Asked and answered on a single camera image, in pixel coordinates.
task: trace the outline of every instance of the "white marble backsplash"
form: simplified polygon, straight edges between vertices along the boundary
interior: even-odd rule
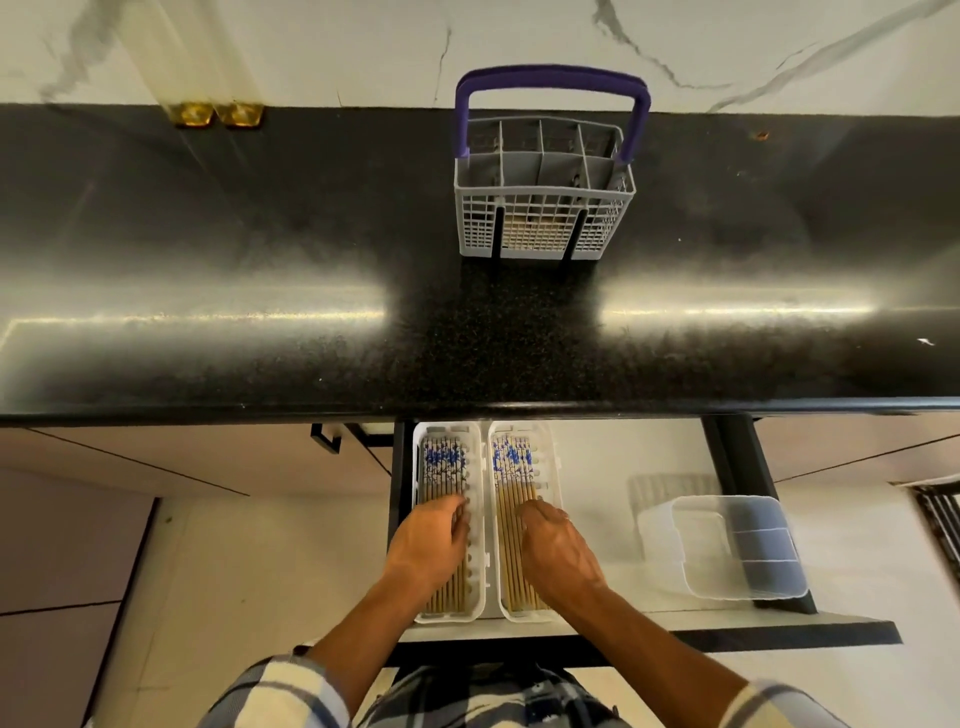
[[[152,103],[116,33],[145,1],[0,0],[0,102]],[[960,0],[149,1],[215,3],[268,106],[449,108],[472,68],[565,62],[639,75],[658,111],[960,114]]]

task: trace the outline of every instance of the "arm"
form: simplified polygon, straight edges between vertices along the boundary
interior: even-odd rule
[[[611,591],[564,511],[519,508],[523,573],[540,596],[610,660],[666,728],[716,728],[747,681],[683,644]]]
[[[306,653],[324,667],[350,717],[400,635],[464,560],[468,516],[457,518],[463,502],[463,496],[446,496],[414,508],[394,534],[379,581]]]

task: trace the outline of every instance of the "kitchen cabinet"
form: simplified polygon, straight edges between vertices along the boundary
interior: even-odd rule
[[[78,728],[118,605],[0,617],[0,725]]]
[[[139,491],[151,496],[242,495],[53,434],[15,427],[0,427],[0,468]]]
[[[960,437],[889,452],[790,480],[802,484],[910,483],[960,473]]]
[[[311,425],[48,427],[40,432],[249,496],[386,493],[390,476],[350,430],[333,453]],[[381,453],[389,462],[389,453]],[[207,487],[206,494],[216,491]]]
[[[140,493],[0,470],[0,614],[119,602],[153,504]]]
[[[776,482],[958,435],[960,413],[765,417],[756,434]]]

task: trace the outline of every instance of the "human hand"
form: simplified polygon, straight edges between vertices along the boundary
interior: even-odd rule
[[[585,590],[607,586],[596,556],[565,511],[542,500],[527,500],[516,511],[525,526],[523,575],[547,604],[562,611]]]
[[[387,550],[383,578],[396,578],[412,587],[412,595],[426,604],[467,553],[469,513],[463,496],[444,496],[416,506],[394,534]]]

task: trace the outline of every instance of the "clear plastic container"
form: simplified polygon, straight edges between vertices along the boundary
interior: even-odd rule
[[[642,511],[647,578],[708,599],[785,599],[807,592],[780,502],[767,496],[681,496]]]
[[[506,440],[524,441],[526,448],[529,448],[529,461],[526,463],[525,476],[517,475],[516,470],[505,472],[502,466],[504,457],[504,443]],[[560,498],[560,479],[557,477],[557,459],[553,450],[553,437],[550,434],[549,425],[536,422],[494,422],[490,425],[487,437],[487,459],[488,473],[490,474],[490,512],[493,518],[493,563],[496,570],[496,596],[497,604],[503,616],[509,621],[514,622],[546,622],[560,619],[560,616],[552,609],[537,600],[539,608],[535,609],[510,609],[507,592],[509,587],[505,581],[508,575],[504,573],[502,565],[508,560],[514,559],[514,569],[516,569],[517,559],[519,559],[519,543],[516,541],[518,531],[513,529],[515,539],[510,543],[506,539],[506,549],[501,548],[501,527],[504,525],[497,515],[497,488],[501,483],[513,484],[517,480],[527,484],[527,495],[533,495],[541,500],[545,500],[557,508],[563,507]],[[506,529],[504,536],[510,532]]]
[[[484,473],[487,462],[484,458],[484,443],[480,434],[480,425],[473,422],[420,423],[414,429],[414,505],[431,497],[442,495],[427,482],[428,464],[425,454],[435,444],[455,444],[462,468],[458,473],[462,477],[456,482],[445,483],[446,489],[459,492],[462,489],[467,498],[465,508],[470,515],[470,527],[467,541],[467,563],[465,568],[466,593],[463,609],[442,612],[422,612],[415,621],[420,624],[438,624],[447,622],[474,621],[482,613],[487,601],[487,555],[484,527]]]

